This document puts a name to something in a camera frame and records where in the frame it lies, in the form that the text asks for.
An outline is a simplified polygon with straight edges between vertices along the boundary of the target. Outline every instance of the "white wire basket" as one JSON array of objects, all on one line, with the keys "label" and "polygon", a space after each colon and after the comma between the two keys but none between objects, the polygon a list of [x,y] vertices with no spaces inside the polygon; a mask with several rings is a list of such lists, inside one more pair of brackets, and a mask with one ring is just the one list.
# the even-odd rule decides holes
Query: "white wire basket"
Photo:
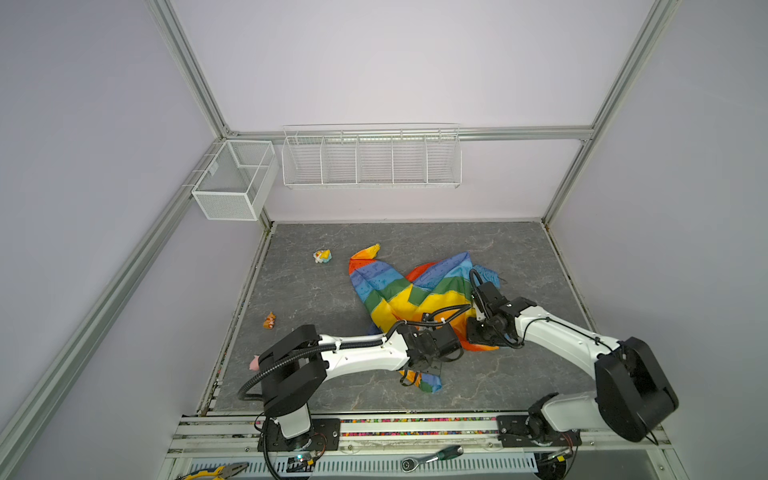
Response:
[{"label": "white wire basket", "polygon": [[387,124],[351,131],[301,127],[285,127],[287,187],[457,187],[462,182],[458,125]]},{"label": "white wire basket", "polygon": [[271,141],[227,140],[192,194],[210,220],[259,220],[279,169]]}]

